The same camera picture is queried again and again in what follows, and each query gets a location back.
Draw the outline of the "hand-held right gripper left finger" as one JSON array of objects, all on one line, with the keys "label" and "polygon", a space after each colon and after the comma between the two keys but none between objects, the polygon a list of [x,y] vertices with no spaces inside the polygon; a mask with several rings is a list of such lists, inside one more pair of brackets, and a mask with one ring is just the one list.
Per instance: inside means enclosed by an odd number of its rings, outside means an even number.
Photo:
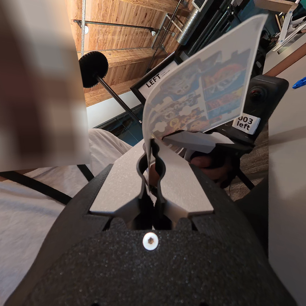
[{"label": "hand-held right gripper left finger", "polygon": [[147,168],[141,140],[113,163],[89,212],[121,218],[132,229],[152,229],[154,204],[143,175]]}]

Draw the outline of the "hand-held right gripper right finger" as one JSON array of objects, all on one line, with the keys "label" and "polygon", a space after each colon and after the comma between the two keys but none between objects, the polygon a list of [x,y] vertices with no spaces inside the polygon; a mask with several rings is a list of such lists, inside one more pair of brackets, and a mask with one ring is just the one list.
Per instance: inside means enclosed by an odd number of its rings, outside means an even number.
[{"label": "hand-held right gripper right finger", "polygon": [[181,218],[214,212],[188,161],[154,139],[152,154],[159,174],[153,217],[155,229],[171,229]]}]

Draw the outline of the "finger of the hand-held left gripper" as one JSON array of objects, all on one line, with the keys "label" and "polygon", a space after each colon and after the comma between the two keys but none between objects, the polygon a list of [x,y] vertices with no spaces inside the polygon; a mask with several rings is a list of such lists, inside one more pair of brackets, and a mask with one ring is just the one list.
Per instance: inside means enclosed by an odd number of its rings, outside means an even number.
[{"label": "finger of the hand-held left gripper", "polygon": [[178,131],[163,137],[163,142],[193,151],[210,153],[216,144],[234,144],[227,136],[219,132],[205,134],[202,132]]}]

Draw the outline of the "colourful lego sticker sheet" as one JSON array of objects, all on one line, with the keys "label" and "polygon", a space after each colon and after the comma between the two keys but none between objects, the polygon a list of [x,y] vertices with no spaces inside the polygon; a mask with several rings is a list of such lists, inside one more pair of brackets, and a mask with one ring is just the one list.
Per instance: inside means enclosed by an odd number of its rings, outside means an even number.
[{"label": "colourful lego sticker sheet", "polygon": [[211,131],[243,113],[268,14],[257,14],[183,61],[153,86],[143,110],[148,164],[151,139],[175,132]]}]

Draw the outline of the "person's left hand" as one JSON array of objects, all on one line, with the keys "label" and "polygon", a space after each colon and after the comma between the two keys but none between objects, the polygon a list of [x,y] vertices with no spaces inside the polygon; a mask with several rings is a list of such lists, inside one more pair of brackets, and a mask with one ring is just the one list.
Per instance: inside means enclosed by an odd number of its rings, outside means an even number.
[{"label": "person's left hand", "polygon": [[209,156],[194,157],[190,164],[198,167],[209,179],[214,181],[221,189],[228,186],[229,173],[232,171],[231,159],[227,157],[221,167],[208,169],[211,165],[212,159]]}]

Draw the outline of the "black framed marker sign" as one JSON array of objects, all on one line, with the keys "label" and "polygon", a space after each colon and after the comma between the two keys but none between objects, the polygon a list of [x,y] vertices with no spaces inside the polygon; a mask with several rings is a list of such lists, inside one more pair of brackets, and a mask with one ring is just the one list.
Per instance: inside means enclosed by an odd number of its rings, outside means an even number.
[{"label": "black framed marker sign", "polygon": [[170,72],[174,71],[178,65],[182,63],[182,59],[176,52],[170,54],[156,67],[146,73],[139,81],[137,81],[130,90],[136,96],[136,98],[145,105],[146,99],[149,94],[156,88]]}]

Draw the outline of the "person's white shirt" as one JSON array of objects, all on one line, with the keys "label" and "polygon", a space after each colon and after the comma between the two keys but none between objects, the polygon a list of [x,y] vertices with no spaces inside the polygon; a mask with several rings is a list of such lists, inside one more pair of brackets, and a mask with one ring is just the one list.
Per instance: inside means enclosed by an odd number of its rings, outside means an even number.
[{"label": "person's white shirt", "polygon": [[[94,176],[132,146],[102,129],[89,130]],[[25,174],[74,197],[88,180],[76,165],[37,168]],[[33,189],[5,180],[0,183],[0,304],[22,281],[64,206]]]}]

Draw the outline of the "black ribbed disc on rod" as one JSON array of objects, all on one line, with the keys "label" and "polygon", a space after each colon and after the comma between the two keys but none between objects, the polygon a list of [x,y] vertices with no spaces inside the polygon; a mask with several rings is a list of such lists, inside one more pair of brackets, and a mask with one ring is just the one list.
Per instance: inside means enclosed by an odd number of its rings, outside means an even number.
[{"label": "black ribbed disc on rod", "polygon": [[92,88],[100,83],[118,104],[142,127],[142,121],[132,112],[124,101],[105,82],[109,64],[106,56],[98,51],[91,51],[79,59],[83,88]]}]

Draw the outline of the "metal spiral ventilation duct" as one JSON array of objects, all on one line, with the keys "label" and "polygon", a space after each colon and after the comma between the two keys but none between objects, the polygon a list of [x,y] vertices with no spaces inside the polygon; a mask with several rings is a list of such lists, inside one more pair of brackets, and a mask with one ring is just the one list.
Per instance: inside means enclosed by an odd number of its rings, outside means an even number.
[{"label": "metal spiral ventilation duct", "polygon": [[179,34],[176,37],[176,41],[180,45],[185,45],[186,41],[192,31],[192,29],[196,26],[197,21],[200,18],[200,11],[193,7],[191,12],[189,13],[185,24],[183,25],[182,29],[179,31]]}]

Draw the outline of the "black ceiling rail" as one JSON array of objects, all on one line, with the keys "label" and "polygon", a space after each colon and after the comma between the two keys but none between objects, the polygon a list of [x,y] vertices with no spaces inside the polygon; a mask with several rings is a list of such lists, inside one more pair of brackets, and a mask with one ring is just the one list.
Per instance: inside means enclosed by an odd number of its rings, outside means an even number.
[{"label": "black ceiling rail", "polygon": [[103,26],[117,26],[117,27],[135,28],[135,29],[147,29],[150,32],[159,31],[159,28],[154,28],[151,26],[128,25],[128,24],[118,24],[118,23],[99,22],[99,21],[85,21],[85,25],[103,25]]}]

